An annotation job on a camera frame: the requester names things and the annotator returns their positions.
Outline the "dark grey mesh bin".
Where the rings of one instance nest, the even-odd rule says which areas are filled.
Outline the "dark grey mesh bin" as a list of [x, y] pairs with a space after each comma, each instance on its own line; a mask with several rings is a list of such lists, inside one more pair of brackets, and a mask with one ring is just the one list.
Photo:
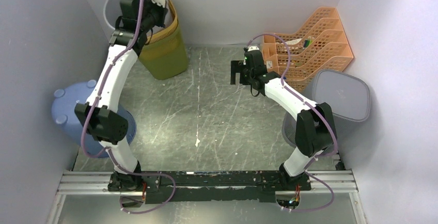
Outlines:
[[334, 70], [318, 72], [304, 88], [302, 95], [317, 103], [330, 105], [339, 146], [368, 119], [371, 110], [370, 90], [366, 83]]

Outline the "blue plastic bin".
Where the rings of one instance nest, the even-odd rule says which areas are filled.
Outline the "blue plastic bin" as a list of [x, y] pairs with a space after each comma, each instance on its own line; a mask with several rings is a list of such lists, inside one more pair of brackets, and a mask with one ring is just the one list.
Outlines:
[[[74, 113], [74, 108], [77, 103], [85, 103], [96, 84], [97, 81], [92, 79], [87, 82], [75, 83], [64, 89], [57, 89], [54, 92], [54, 101], [51, 107], [52, 119], [79, 146], [81, 146], [83, 127]], [[117, 113], [128, 121], [127, 141], [128, 144], [131, 144], [136, 135], [134, 117], [120, 104]], [[103, 149], [89, 134], [85, 136], [85, 146], [90, 154], [97, 154]]]

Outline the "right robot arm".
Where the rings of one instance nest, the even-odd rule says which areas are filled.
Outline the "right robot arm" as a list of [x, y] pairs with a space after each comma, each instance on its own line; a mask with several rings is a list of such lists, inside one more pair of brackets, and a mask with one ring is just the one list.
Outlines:
[[327, 103], [316, 103], [292, 89], [283, 76], [268, 71], [259, 50], [244, 50], [243, 60], [230, 63], [230, 84], [248, 85], [278, 103], [295, 120], [295, 149], [279, 167], [279, 184], [293, 189], [307, 168], [326, 150], [337, 149], [337, 135], [332, 109]]

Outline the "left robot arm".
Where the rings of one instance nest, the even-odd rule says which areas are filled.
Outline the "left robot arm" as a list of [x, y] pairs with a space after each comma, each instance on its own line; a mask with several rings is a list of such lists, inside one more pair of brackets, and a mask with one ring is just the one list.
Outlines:
[[114, 165], [108, 191], [135, 191], [144, 187], [141, 166], [127, 139], [129, 123], [118, 113], [128, 74], [147, 42], [147, 33], [164, 27], [167, 0], [120, 0], [121, 16], [115, 23], [108, 58], [97, 84], [74, 113], [83, 129], [83, 153], [95, 158], [106, 152]]

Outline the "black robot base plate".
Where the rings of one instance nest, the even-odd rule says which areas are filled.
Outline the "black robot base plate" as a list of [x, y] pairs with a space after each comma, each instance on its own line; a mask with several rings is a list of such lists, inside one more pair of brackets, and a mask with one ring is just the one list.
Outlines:
[[146, 203], [258, 200], [274, 203], [279, 192], [311, 190], [304, 173], [289, 177], [278, 170], [145, 171], [143, 176], [113, 172], [105, 192], [139, 193]]

